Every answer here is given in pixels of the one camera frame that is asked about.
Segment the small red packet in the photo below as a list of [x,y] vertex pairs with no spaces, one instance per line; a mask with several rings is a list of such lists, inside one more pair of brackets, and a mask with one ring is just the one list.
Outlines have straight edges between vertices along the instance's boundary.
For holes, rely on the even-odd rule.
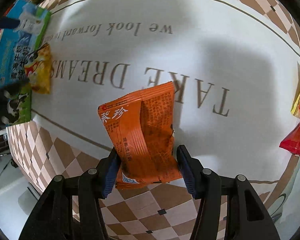
[[300,122],[296,128],[280,142],[279,147],[287,150],[294,156],[300,157]]

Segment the cardboard snack box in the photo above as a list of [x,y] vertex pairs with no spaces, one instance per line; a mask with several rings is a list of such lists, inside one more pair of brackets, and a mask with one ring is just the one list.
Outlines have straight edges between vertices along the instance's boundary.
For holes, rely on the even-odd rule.
[[0,129],[31,120],[31,94],[25,75],[27,57],[43,44],[51,13],[17,0],[0,20]]

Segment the orange snack packet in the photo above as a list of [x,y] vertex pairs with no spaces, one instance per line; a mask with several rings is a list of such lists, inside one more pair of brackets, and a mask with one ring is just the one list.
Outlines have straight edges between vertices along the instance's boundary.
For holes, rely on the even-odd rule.
[[182,177],[173,156],[174,84],[137,90],[98,107],[120,159],[117,189],[139,189]]

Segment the yellow chips bag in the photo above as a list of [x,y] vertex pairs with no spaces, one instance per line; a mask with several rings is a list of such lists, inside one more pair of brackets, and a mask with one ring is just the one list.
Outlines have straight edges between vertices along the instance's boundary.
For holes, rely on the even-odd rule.
[[24,70],[34,92],[50,94],[52,55],[48,43],[28,55]]

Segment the checkered table mat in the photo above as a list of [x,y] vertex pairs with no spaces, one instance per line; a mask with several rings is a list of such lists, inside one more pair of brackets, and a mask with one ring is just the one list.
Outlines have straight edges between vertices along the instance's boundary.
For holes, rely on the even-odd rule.
[[[300,25],[278,0],[51,0],[44,41],[52,86],[33,93],[31,122],[8,129],[12,156],[43,192],[62,174],[79,176],[116,138],[133,163],[166,165],[162,153],[134,157],[174,137],[225,177],[245,175],[273,217],[283,210],[298,157],[279,147],[298,120],[290,113],[300,73]],[[163,127],[173,114],[167,134]]]

